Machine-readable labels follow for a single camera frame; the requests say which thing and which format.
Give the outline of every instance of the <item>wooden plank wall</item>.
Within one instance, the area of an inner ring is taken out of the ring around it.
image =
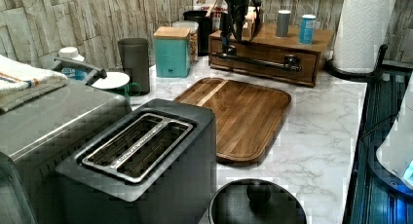
[[[413,63],[413,0],[395,0],[385,59]]]
[[[47,67],[62,47],[79,48],[99,67],[121,65],[117,41],[149,40],[153,33],[183,19],[192,0],[0,0],[0,54]]]
[[[317,16],[316,28],[336,31],[344,0],[261,0],[266,22],[277,22],[279,10],[291,11],[290,25],[300,25],[303,15]]]
[[[264,20],[276,22],[277,11],[292,12],[290,24],[305,14],[318,17],[317,28],[336,30],[344,0],[262,0]],[[388,32],[387,58],[412,62],[413,1],[396,0]],[[0,54],[47,67],[62,47],[75,46],[87,62],[119,67],[117,41],[149,40],[154,64],[153,33],[183,19],[192,0],[0,0]]]

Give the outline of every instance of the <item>canister lid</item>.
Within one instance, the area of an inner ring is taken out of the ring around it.
[[[155,38],[162,39],[187,39],[189,37],[189,28],[179,28],[179,27],[160,27],[154,33]]]
[[[279,10],[280,14],[291,14],[291,11],[289,10]]]
[[[176,21],[172,23],[172,27],[189,28],[191,32],[198,30],[198,26],[199,25],[197,22],[189,20]]]
[[[306,224],[303,207],[281,186],[254,178],[220,188],[209,204],[209,223]]]
[[[304,15],[303,18],[304,18],[304,19],[315,19],[316,16],[313,16],[313,15]]]
[[[76,47],[65,47],[58,51],[58,56],[63,58],[70,58],[74,60],[84,61],[85,58],[79,55]]]

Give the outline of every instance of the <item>paper towel holder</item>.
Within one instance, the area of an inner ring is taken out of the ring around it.
[[[374,70],[368,73],[355,73],[355,72],[348,72],[344,70],[340,70],[334,66],[333,60],[330,59],[328,62],[325,63],[324,70],[337,78],[342,80],[354,81],[354,82],[362,82],[362,83],[370,83],[380,79],[383,74],[383,69],[381,68],[383,64],[383,59],[385,58],[386,51],[388,49],[388,45],[380,46],[376,64]]]

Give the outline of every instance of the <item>wooden box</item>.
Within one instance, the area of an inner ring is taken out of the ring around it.
[[[209,35],[209,66],[211,68],[224,69],[249,75],[267,77],[313,87],[316,84],[317,75],[322,69],[326,53],[329,53],[333,31],[316,29],[312,45],[300,44],[298,36],[300,28],[290,26],[288,37],[276,37],[276,25],[263,23],[257,34],[248,43],[241,44],[232,37],[230,45],[237,48],[237,56],[245,56],[254,59],[284,63],[284,57],[293,55],[300,58],[300,72],[287,72],[282,69],[249,64],[241,61],[223,60],[213,56],[213,53],[222,53],[222,41],[220,31]]]

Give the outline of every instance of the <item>toaster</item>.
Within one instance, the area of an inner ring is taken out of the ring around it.
[[[211,110],[151,100],[56,167],[66,223],[198,223],[215,157]]]

